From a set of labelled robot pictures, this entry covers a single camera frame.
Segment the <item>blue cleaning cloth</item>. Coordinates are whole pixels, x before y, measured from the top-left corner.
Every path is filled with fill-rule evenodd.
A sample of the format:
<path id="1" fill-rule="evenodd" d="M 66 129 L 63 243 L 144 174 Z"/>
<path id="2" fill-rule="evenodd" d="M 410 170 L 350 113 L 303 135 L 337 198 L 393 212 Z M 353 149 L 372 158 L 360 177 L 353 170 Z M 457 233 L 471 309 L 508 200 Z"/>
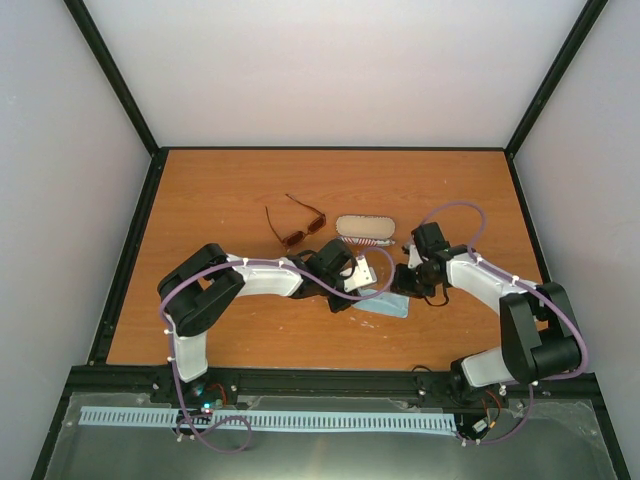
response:
<path id="1" fill-rule="evenodd" d="M 406 319 L 409 316 L 409 298 L 385 291 L 375 298 L 356 302 L 353 307 L 360 311 Z"/>

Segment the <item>flag pattern glasses case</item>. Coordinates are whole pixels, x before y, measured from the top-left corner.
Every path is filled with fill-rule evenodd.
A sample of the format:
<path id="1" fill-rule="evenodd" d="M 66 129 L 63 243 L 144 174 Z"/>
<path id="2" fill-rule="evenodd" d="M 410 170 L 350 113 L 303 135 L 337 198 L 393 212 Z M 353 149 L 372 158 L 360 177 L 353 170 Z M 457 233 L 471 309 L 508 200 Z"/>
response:
<path id="1" fill-rule="evenodd" d="M 390 217 L 368 215 L 343 215 L 337 218 L 336 232 L 347 244 L 356 246 L 392 246 L 396 230 Z"/>

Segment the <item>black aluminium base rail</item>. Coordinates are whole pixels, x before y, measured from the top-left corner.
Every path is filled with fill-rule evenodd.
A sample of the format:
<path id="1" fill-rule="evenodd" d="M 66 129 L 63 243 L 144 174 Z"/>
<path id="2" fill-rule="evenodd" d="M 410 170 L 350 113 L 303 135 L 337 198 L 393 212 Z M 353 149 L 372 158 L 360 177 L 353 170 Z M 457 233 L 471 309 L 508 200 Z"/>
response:
<path id="1" fill-rule="evenodd" d="M 211 368 L 191 382 L 175 383 L 171 367 L 94 365 L 73 367 L 63 389 L 73 393 L 145 393 L 156 403 L 178 404 L 182 395 L 194 408 L 213 400 L 228 405 L 250 396 L 363 397 L 406 401 L 411 405 L 460 409 L 477 408 L 494 395 L 524 399 L 525 385 L 494 384 L 465 393 L 454 392 L 447 372 L 287 370 Z"/>

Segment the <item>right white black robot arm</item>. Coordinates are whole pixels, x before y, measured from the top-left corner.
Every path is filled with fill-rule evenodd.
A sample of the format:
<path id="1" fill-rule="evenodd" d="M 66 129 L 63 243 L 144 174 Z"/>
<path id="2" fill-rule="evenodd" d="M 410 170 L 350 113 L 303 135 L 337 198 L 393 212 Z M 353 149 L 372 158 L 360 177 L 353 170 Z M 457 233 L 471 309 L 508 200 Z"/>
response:
<path id="1" fill-rule="evenodd" d="M 445 306 L 455 288 L 498 316 L 500 345 L 451 363 L 447 393 L 454 401 L 468 403 L 486 387 L 581 373 L 586 347 L 561 285 L 509 275 L 468 246 L 450 245 L 435 222 L 415 228 L 403 251 L 408 261 L 396 266 L 392 292 L 434 306 L 441 290 Z"/>

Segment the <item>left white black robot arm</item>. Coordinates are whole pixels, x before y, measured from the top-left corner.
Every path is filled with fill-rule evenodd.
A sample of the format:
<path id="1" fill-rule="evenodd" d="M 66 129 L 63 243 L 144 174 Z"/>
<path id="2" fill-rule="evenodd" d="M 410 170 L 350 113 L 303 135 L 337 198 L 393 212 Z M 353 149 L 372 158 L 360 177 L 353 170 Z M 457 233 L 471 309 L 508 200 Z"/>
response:
<path id="1" fill-rule="evenodd" d="M 247 259 L 207 244 L 165 276 L 157 287 L 161 315 L 169 324 L 171 356 L 177 368 L 172 388 L 186 402 L 208 390 L 207 332 L 231 303 L 244 296 L 275 295 L 292 299 L 328 298 L 333 313 L 376 282 L 363 257 L 334 239 L 319 251 L 307 250 L 275 260 Z"/>

